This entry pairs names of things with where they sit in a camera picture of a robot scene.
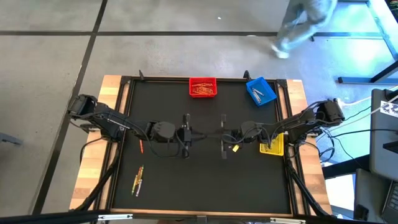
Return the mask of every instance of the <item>white sneaker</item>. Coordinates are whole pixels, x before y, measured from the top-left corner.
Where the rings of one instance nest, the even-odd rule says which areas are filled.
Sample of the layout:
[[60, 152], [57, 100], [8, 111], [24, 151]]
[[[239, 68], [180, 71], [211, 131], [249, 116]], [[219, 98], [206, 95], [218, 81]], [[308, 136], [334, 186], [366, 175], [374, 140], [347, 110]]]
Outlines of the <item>white sneaker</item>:
[[281, 59], [289, 58], [289, 53], [279, 50], [274, 44], [271, 45], [271, 49], [275, 52], [276, 57]]

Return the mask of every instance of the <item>blue plastic tray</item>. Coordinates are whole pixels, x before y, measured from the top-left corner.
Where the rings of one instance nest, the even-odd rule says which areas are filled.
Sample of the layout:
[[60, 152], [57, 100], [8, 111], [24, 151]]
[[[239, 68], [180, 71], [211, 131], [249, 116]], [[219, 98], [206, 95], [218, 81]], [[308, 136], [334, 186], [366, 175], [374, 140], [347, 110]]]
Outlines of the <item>blue plastic tray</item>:
[[[257, 101], [256, 97], [253, 95], [252, 88], [254, 88], [254, 89], [260, 91], [262, 94], [264, 94], [264, 96], [257, 94], [261, 99], [260, 103]], [[274, 91], [272, 91], [272, 89], [268, 85], [267, 81], [262, 77], [259, 77], [255, 80], [247, 82], [246, 90], [249, 92], [249, 94], [251, 95], [251, 98], [253, 98], [253, 100], [257, 104], [257, 106], [264, 105], [264, 104], [270, 102], [271, 100], [276, 99], [276, 95], [275, 95]]]

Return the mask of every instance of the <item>concrete floor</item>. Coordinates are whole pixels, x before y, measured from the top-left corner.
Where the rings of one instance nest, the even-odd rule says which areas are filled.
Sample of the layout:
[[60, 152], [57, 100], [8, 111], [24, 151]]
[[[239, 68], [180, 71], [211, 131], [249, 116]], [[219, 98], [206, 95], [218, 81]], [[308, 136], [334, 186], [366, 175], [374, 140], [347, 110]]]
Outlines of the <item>concrete floor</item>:
[[[100, 30], [205, 30], [276, 32], [288, 0], [113, 0]], [[0, 30], [92, 30], [100, 0], [0, 0]], [[323, 32], [378, 32], [364, 4], [339, 3]], [[272, 37], [97, 37], [80, 93], [98, 95], [103, 75], [214, 76], [301, 79], [307, 101], [346, 103], [385, 86], [339, 85], [340, 76], [371, 77], [394, 60], [382, 39], [315, 38], [279, 60]], [[0, 37], [0, 132], [24, 144], [0, 144], [0, 216], [29, 212], [78, 74], [88, 37]], [[369, 101], [344, 108], [349, 116]], [[367, 129], [369, 120], [342, 128]], [[369, 150], [366, 133], [341, 137], [356, 157]], [[86, 134], [70, 126], [44, 212], [66, 211]], [[327, 139], [319, 146], [329, 147]], [[335, 161], [349, 159], [336, 150]]]

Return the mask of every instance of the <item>wooden table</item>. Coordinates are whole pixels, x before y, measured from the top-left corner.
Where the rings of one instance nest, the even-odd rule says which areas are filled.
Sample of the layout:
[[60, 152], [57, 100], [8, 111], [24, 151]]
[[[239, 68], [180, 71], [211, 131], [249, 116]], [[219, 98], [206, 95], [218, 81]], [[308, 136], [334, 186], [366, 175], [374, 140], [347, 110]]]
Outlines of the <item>wooden table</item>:
[[[107, 104], [110, 108], [114, 108], [116, 104], [116, 98], [118, 96], [120, 82], [120, 75], [105, 75], [101, 89], [99, 91], [98, 101]], [[305, 98], [303, 83], [301, 80], [287, 80], [287, 86], [289, 91], [290, 105], [292, 113], [297, 114], [307, 107], [307, 100]], [[121, 98], [121, 106], [119, 111], [123, 113], [126, 104], [128, 92], [128, 85], [124, 86], [123, 95]], [[279, 87], [280, 102], [282, 105], [282, 114], [284, 118], [287, 117], [287, 108], [285, 105], [285, 98], [282, 87]], [[92, 141], [100, 137], [100, 132], [89, 133], [87, 141]], [[307, 138], [308, 142], [315, 144], [314, 138]], [[112, 145], [111, 156], [109, 157], [109, 164], [113, 160], [114, 151], [116, 150], [117, 144]], [[75, 189], [73, 191], [72, 201], [70, 203], [70, 209], [79, 206], [84, 199], [94, 189], [100, 178], [101, 168], [103, 165], [104, 155], [106, 149], [106, 141], [100, 140], [86, 146], [83, 160], [80, 165], [80, 170], [76, 180]], [[300, 147], [300, 156], [302, 161], [302, 168], [305, 178], [305, 185], [315, 198], [315, 200], [322, 206], [322, 208], [331, 214], [331, 207], [326, 192], [325, 179], [323, 178], [322, 167], [320, 164], [318, 151], [309, 145], [303, 145]], [[109, 189], [109, 181], [106, 183], [101, 196], [99, 208], [104, 209], [106, 203], [106, 197]], [[295, 194], [297, 198], [298, 212], [304, 214], [302, 196], [300, 189], [295, 184]], [[115, 210], [115, 212], [129, 212], [129, 213], [165, 213], [161, 210], [130, 210], [122, 211]], [[174, 211], [174, 214], [179, 214], [181, 211]], [[269, 216], [272, 214], [262, 213], [209, 213], [209, 212], [190, 212], [190, 215], [229, 215], [229, 216]]]

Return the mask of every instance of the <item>yellow plastic tray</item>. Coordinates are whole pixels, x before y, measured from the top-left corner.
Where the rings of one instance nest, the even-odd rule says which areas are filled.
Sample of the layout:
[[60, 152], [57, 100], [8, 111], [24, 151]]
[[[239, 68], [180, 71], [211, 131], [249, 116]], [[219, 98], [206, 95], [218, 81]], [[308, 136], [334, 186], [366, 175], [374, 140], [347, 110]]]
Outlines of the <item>yellow plastic tray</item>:
[[275, 139], [271, 141], [271, 148], [268, 148], [268, 144], [260, 143], [260, 153], [271, 154], [276, 156], [284, 155], [284, 134], [279, 134]]

